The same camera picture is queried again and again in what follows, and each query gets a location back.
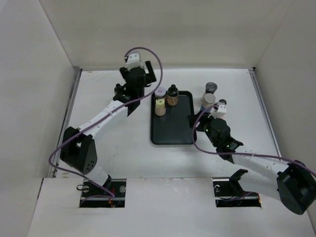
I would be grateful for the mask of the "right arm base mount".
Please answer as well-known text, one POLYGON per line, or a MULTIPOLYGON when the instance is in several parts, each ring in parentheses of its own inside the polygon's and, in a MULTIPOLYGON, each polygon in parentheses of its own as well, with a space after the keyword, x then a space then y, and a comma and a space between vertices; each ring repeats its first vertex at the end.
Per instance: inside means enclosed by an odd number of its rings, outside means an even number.
POLYGON ((239 169, 230 177, 212 179, 216 207, 261 207, 259 195, 244 191, 239 184, 239 180, 247 172, 239 169))

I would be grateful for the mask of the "black-cap white powder bottle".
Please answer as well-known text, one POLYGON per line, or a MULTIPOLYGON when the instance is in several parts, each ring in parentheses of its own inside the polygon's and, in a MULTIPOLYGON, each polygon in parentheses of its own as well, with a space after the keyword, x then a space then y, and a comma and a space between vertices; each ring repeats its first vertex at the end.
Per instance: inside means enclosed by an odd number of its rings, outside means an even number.
POLYGON ((114 92, 115 95, 122 94, 124 92, 124 87, 121 84, 117 83, 114 88, 114 92))

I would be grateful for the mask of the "black-cap brown spice bottle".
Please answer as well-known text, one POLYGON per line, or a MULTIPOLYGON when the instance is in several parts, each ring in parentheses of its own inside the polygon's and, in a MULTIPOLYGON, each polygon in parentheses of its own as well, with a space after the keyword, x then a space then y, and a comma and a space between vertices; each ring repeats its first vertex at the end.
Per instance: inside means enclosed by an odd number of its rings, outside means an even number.
POLYGON ((167 90, 166 100, 168 105, 176 106, 178 104, 179 90, 176 85, 172 84, 167 90))

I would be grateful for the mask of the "yellow-cap beige spice bottle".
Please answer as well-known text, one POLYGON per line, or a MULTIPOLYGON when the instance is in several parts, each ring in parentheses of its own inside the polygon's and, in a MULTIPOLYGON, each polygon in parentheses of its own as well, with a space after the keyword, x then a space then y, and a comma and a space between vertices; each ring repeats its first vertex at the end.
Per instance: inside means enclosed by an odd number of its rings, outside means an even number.
POLYGON ((166 113, 165 100, 163 98, 156 99, 155 114, 159 117, 164 116, 166 113))

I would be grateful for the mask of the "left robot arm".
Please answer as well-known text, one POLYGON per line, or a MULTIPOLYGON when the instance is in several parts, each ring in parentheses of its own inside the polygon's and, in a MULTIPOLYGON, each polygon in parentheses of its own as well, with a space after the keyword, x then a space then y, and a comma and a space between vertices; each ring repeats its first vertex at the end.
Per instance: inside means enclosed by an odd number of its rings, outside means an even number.
POLYGON ((93 189, 100 197, 110 193, 112 179, 98 164, 96 142, 137 109, 145 88, 157 80, 150 61, 128 60, 119 71, 125 84, 116 84, 113 99, 98 115, 78 128, 65 130, 60 152, 64 163, 95 183, 93 189))

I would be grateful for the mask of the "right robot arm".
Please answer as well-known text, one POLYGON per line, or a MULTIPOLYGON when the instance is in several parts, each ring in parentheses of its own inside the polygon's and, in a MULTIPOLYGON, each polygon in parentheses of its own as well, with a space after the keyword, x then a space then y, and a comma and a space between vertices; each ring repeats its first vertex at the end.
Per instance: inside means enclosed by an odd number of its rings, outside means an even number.
POLYGON ((251 151, 231 136, 226 121, 210 113, 188 116, 193 133, 203 132, 215 148, 214 155, 241 166, 229 177, 231 201, 248 193, 264 194, 302 215, 316 200, 316 174, 299 160, 251 151))

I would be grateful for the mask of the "clear-cap grinder bottle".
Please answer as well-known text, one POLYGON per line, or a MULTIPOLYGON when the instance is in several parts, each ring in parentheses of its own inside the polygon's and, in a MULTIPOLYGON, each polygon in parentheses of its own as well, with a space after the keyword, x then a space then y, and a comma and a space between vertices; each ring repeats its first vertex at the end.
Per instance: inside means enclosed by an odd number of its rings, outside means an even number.
POLYGON ((218 86, 216 83, 208 82, 205 85, 205 94, 214 94, 217 89, 218 89, 218 86))

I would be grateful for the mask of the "small dark pepper bottle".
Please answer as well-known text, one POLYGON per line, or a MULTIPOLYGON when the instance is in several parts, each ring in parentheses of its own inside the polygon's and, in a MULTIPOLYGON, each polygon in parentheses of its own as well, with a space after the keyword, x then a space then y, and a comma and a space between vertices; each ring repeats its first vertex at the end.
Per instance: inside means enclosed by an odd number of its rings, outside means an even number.
POLYGON ((226 105, 227 101, 225 99, 220 99, 218 102, 219 105, 226 105))

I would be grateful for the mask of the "silver-lid blue-label jar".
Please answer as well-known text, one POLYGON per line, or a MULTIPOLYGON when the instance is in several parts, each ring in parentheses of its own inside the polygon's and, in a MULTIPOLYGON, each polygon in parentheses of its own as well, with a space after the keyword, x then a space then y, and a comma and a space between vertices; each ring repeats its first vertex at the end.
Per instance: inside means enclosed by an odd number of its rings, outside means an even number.
POLYGON ((214 94, 212 94, 212 93, 204 94, 204 96, 201 100, 200 110, 204 111, 204 110, 210 108, 211 106, 214 105, 215 101, 216 101, 216 97, 214 94))

